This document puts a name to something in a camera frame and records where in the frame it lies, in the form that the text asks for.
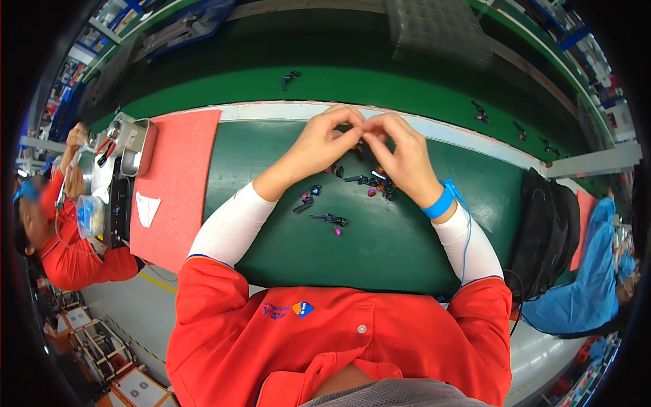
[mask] white tissue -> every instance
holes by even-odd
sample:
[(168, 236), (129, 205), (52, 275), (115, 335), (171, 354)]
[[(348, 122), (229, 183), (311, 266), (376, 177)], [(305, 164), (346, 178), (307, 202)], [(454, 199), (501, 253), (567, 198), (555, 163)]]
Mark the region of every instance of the white tissue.
[(158, 210), (158, 205), (161, 204), (161, 199), (143, 197), (140, 195), (140, 191), (137, 191), (135, 193), (135, 203), (138, 207), (140, 223), (144, 227), (151, 226), (154, 215), (156, 215), (156, 210)]

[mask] orange uniform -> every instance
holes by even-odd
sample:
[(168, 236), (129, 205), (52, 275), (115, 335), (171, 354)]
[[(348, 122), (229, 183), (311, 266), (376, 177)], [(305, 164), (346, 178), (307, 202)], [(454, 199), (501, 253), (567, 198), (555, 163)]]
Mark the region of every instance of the orange uniform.
[[(41, 210), (48, 215), (50, 222), (55, 220), (55, 203), (62, 185), (63, 176), (57, 170), (52, 183), (41, 196)], [(81, 290), (93, 283), (123, 281), (138, 274), (138, 265), (128, 247), (107, 249), (103, 256), (97, 254), (88, 240), (79, 237), (76, 216), (75, 204), (66, 199), (57, 225), (61, 240), (75, 250), (69, 249), (54, 234), (38, 252), (45, 274), (55, 287)]]
[(289, 407), (354, 363), (371, 379), (433, 378), (502, 405), (511, 384), (511, 292), (467, 284), (430, 296), (270, 288), (249, 298), (230, 266), (190, 256), (179, 273), (167, 374), (184, 407)]

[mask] pink foam pad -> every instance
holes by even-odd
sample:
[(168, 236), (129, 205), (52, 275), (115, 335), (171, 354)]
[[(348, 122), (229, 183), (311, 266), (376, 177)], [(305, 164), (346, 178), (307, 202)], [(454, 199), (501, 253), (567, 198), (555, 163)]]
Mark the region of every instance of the pink foam pad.
[[(156, 117), (158, 138), (149, 171), (135, 177), (131, 253), (178, 273), (201, 228), (208, 168), (220, 110)], [(149, 228), (142, 226), (135, 193), (161, 199)]]
[(588, 232), (588, 220), (590, 213), (596, 205), (597, 200), (589, 193), (576, 191), (576, 197), (579, 201), (579, 211), (581, 212), (581, 235), (579, 236), (579, 247), (576, 248), (572, 261), (570, 262), (570, 270), (576, 270), (581, 265), (583, 260), (583, 246), (585, 245), (585, 234)]

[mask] worker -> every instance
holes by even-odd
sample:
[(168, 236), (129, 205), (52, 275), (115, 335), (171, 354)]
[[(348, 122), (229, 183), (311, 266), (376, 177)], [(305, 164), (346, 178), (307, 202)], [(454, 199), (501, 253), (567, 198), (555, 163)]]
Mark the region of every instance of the worker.
[(631, 315), (633, 288), (640, 274), (639, 265), (633, 261), (634, 269), (629, 273), (630, 265), (625, 265), (621, 280), (617, 280), (612, 248), (614, 199), (608, 189), (607, 197), (590, 214), (583, 261), (574, 282), (553, 287), (537, 300), (525, 302), (522, 305), (525, 323), (563, 339), (624, 331)]
[[(352, 128), (335, 131), (340, 123)], [(234, 266), (281, 195), (362, 137), (431, 219), (461, 282), (447, 310), (431, 296), (345, 287), (276, 287), (249, 298)], [(499, 406), (511, 385), (511, 297), (486, 235), (436, 179), (425, 138), (394, 113), (365, 120), (335, 105), (201, 227), (179, 272), (167, 373), (192, 407), (394, 406), (395, 395), (422, 406)]]
[[(61, 165), (42, 191), (36, 179), (30, 178), (14, 195), (16, 249), (32, 267), (42, 268), (50, 282), (61, 290), (128, 280), (144, 266), (128, 247), (108, 249), (99, 239), (79, 236), (75, 204), (86, 187), (81, 169), (70, 162), (86, 134), (82, 123), (70, 130)], [(57, 214), (55, 204), (64, 181), (66, 199)]]

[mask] logo on jacket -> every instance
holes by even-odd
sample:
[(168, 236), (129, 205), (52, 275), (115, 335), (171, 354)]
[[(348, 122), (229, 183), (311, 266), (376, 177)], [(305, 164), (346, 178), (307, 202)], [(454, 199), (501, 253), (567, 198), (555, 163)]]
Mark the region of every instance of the logo on jacket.
[(292, 311), (295, 312), (299, 318), (303, 318), (305, 315), (314, 311), (314, 307), (305, 301), (297, 302), (292, 305)]
[(292, 310), (299, 318), (303, 318), (305, 315), (314, 311), (314, 307), (305, 301), (297, 302), (291, 307), (276, 307), (268, 302), (262, 304), (262, 315), (274, 320), (284, 318), (289, 310)]
[(271, 319), (281, 319), (287, 315), (289, 307), (276, 307), (268, 302), (262, 304), (262, 315), (268, 315)]

